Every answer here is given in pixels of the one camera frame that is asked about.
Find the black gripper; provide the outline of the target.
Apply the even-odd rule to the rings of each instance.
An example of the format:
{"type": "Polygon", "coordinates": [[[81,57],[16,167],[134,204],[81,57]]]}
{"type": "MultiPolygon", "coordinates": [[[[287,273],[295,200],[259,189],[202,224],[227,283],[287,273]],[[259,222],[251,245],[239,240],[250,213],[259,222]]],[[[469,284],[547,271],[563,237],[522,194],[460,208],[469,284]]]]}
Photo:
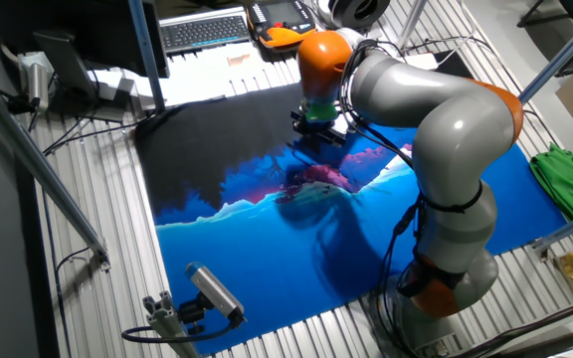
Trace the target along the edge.
{"type": "MultiPolygon", "coordinates": [[[[302,125],[302,133],[304,135],[323,135],[323,136],[337,136],[338,132],[334,129],[335,121],[308,121],[305,120],[302,125]]],[[[332,149],[333,141],[324,137],[324,142],[327,148],[332,149]]],[[[312,138],[312,142],[315,148],[319,148],[322,144],[321,139],[318,136],[312,138]]]]}

